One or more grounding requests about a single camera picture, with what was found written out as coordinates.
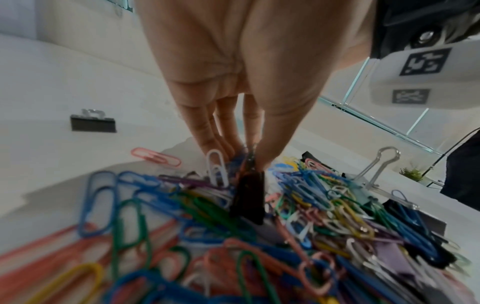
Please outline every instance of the white paper clip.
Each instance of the white paper clip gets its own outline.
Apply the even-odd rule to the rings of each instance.
[[[220,165],[215,165],[210,162],[212,154],[216,153],[220,159]],[[220,172],[221,180],[223,182],[223,187],[227,188],[229,184],[229,175],[227,174],[227,169],[225,168],[224,158],[222,153],[217,149],[212,149],[206,154],[206,166],[208,168],[208,176],[210,177],[210,183],[218,187],[216,173]]]

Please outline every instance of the silver binder clip handle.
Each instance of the silver binder clip handle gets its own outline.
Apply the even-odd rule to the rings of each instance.
[[[105,118],[105,112],[101,110],[94,110],[94,109],[82,109],[81,114],[84,117],[92,117],[90,114],[97,114],[98,119],[102,120]]]
[[[395,150],[395,157],[392,159],[389,159],[388,161],[384,162],[380,168],[375,172],[375,175],[371,178],[371,180],[365,185],[365,189],[370,190],[373,186],[375,186],[375,182],[380,176],[380,174],[385,170],[385,168],[390,165],[391,163],[394,163],[400,159],[400,151],[395,148],[395,147],[384,147],[381,148],[377,153],[376,153],[376,158],[373,160],[373,162],[370,163],[362,172],[360,172],[356,177],[353,178],[353,181],[358,181],[361,179],[367,172],[369,172],[373,166],[375,166],[380,159],[382,158],[382,153],[386,150]]]

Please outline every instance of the white table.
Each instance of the white table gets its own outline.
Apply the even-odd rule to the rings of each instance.
[[[134,147],[163,151],[178,145],[167,153],[182,158],[186,167],[203,164],[162,80],[63,47],[0,36],[0,105],[4,250],[38,237],[38,223],[53,231],[74,220],[65,210],[81,196],[80,177],[110,166],[155,170],[130,156]],[[69,117],[82,108],[105,111],[115,118],[118,133],[72,132]],[[371,161],[300,128],[285,155],[300,157],[306,150],[341,172],[358,173]],[[446,221],[447,237],[475,264],[467,284],[480,286],[480,213],[390,170],[377,183],[387,191],[401,190]],[[46,217],[56,220],[45,223]],[[11,225],[17,225],[15,236],[3,229]]]

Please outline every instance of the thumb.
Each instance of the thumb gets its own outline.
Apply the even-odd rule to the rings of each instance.
[[[265,111],[262,138],[255,150],[258,171],[266,170],[289,143],[300,122],[315,104],[315,99],[300,104],[292,111]]]

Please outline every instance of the hand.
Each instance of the hand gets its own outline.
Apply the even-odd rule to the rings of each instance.
[[[370,0],[136,2],[153,55],[202,151],[219,149],[228,160],[242,148],[234,109],[245,93],[246,145],[257,144],[259,170],[281,154],[332,70],[346,65],[342,55],[347,65],[368,56],[370,39],[354,38],[367,30],[371,37],[370,21],[359,32],[370,7]]]

